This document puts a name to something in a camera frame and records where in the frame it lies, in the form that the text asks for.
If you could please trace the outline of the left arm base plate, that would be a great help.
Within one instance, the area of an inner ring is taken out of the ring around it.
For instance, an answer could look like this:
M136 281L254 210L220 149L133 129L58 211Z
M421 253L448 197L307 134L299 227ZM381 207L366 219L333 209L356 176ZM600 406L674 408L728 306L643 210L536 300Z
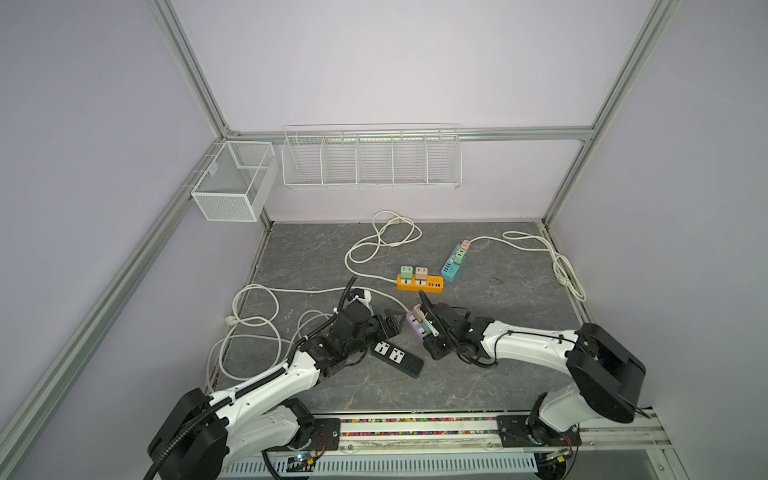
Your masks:
M295 436L286 445L270 447L269 451L337 451L340 440L339 418L315 418L311 423L300 426Z

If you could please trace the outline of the purple power strip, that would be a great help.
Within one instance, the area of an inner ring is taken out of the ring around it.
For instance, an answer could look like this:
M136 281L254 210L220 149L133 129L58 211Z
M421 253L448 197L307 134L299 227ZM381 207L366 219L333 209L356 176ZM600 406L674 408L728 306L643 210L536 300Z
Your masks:
M413 311L409 311L405 315L405 322L420 341L422 341L429 334L429 332L424 328L423 323L419 320Z

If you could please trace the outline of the black power strip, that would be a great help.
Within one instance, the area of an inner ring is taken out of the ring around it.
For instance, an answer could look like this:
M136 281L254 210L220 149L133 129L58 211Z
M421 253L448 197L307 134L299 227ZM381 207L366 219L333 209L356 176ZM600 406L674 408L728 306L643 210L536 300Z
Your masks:
M372 354L385 364L414 379L420 377L424 367L424 361L420 357L388 340L376 343L372 348Z

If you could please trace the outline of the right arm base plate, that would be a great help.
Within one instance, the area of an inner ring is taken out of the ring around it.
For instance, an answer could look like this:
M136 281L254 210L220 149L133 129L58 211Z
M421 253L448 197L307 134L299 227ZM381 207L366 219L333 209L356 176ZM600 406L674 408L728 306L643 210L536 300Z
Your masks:
M558 432L523 414L499 415L496 421L503 447L577 447L582 444L575 427Z

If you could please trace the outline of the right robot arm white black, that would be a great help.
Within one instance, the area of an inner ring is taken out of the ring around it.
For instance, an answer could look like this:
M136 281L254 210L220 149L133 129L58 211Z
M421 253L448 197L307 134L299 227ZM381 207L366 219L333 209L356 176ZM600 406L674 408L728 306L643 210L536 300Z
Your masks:
M589 420L630 424L647 413L639 397L647 373L642 361L596 323L542 330L516 326L419 293L429 325L423 340L430 356L454 354L467 364L492 369L510 360L537 365L569 377L559 390L540 394L524 427L536 444Z

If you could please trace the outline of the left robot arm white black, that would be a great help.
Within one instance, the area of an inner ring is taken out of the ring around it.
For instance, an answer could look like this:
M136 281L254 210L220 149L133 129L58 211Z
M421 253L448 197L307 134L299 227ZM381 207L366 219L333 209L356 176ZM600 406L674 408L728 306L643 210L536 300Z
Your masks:
M404 313L373 313L359 298L341 302L280 364L228 389L188 391L147 447L145 478L215 479L233 462L301 438L314 418L297 394L348 367L351 355L399 335L404 321Z

